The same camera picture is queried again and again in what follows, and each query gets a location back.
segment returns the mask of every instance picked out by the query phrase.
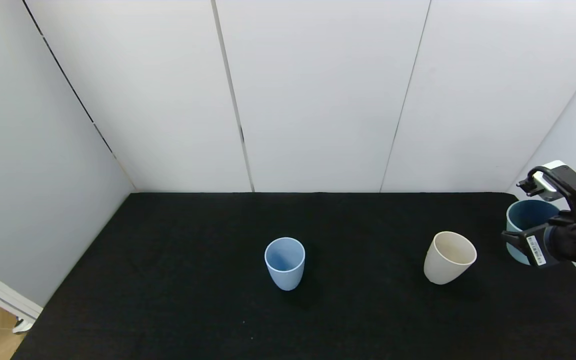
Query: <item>black tablecloth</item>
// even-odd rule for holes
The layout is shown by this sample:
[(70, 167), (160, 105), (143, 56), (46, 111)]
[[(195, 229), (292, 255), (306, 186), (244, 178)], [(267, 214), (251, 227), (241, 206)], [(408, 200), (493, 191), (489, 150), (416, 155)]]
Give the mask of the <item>black tablecloth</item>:
[[(576, 269), (510, 257), (500, 232), (515, 200), (131, 194), (14, 359), (576, 359)], [(443, 230), (478, 258), (435, 285), (423, 261)], [(278, 237), (306, 248), (291, 292), (263, 259)]]

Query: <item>plastic cup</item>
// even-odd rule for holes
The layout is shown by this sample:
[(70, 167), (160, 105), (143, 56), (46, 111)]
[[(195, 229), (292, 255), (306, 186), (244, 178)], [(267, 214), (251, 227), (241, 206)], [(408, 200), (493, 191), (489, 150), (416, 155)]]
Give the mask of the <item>plastic cup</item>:
[(306, 262), (306, 249), (302, 243), (292, 237), (279, 237), (268, 244), (263, 258), (279, 289), (289, 292), (299, 285)]
[[(508, 206), (505, 211), (505, 230), (506, 231), (524, 231), (535, 226), (546, 223), (548, 219), (557, 215), (560, 210), (550, 202), (542, 200), (521, 200)], [(505, 248), (517, 262), (530, 265), (526, 255), (509, 243)]]
[(431, 283), (443, 285), (462, 275), (477, 260), (477, 250), (466, 237), (441, 231), (432, 239), (423, 263), (423, 273)]

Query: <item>white wall panel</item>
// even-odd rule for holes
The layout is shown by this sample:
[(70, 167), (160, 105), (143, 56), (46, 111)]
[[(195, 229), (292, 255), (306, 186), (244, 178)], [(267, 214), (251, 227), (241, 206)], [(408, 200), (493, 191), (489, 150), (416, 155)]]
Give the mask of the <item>white wall panel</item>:
[(0, 0), (0, 281), (45, 306), (131, 191), (23, 2)]
[(428, 1), (217, 9), (256, 191), (379, 191)]
[(435, 0), (383, 191), (505, 191), (576, 90), (576, 0)]
[(28, 0), (142, 191), (250, 191), (210, 0)]

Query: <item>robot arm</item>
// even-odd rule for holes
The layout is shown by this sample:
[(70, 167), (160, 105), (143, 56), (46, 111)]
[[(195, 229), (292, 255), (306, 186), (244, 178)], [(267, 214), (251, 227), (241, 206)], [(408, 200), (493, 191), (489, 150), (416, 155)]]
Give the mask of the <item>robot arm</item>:
[(565, 198), (570, 211), (562, 210), (546, 223), (521, 232), (503, 231), (502, 239), (521, 251), (535, 267), (576, 262), (576, 172), (561, 161), (528, 171), (517, 184), (526, 195), (546, 201)]

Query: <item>barcode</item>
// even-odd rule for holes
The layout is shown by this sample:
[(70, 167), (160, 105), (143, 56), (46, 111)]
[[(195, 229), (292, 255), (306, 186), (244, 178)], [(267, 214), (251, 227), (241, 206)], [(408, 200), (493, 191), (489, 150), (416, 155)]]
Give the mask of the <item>barcode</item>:
[(537, 262), (537, 266), (542, 266), (546, 264), (546, 258), (544, 258), (544, 253), (542, 253), (542, 248), (539, 247), (539, 243), (537, 242), (537, 237), (534, 235), (526, 237), (528, 240), (528, 246), (530, 246), (530, 250), (532, 250), (532, 257), (534, 258), (535, 262)]

